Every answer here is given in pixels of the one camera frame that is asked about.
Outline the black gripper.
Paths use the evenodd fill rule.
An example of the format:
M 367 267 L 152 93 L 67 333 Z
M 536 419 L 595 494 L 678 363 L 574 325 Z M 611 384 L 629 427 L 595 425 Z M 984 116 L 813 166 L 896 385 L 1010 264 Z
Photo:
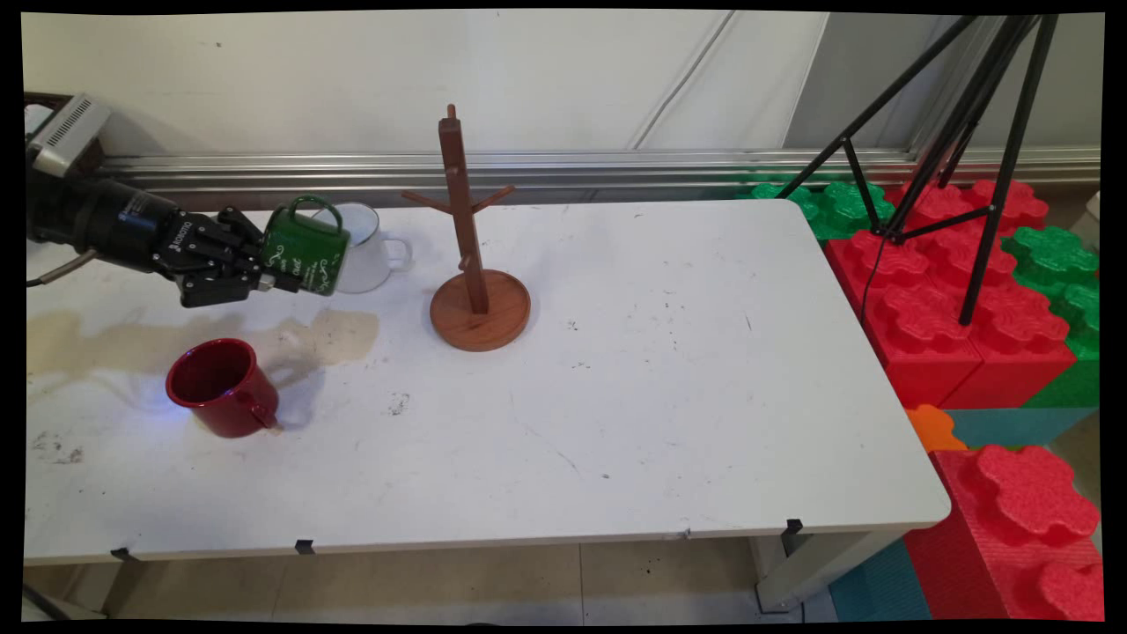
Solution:
M 265 233 L 242 211 L 225 206 L 215 221 L 233 236 L 239 253 L 246 258 L 261 255 Z M 32 278 L 32 284 L 52 284 L 99 258 L 177 282 L 185 309 L 233 304 L 248 300 L 252 291 L 298 293 L 298 276 L 259 264 L 236 269 L 227 256 L 199 253 L 198 229 L 208 227 L 210 222 L 172 200 L 107 178 L 26 172 L 27 238 L 70 245 L 77 253 L 69 264 Z

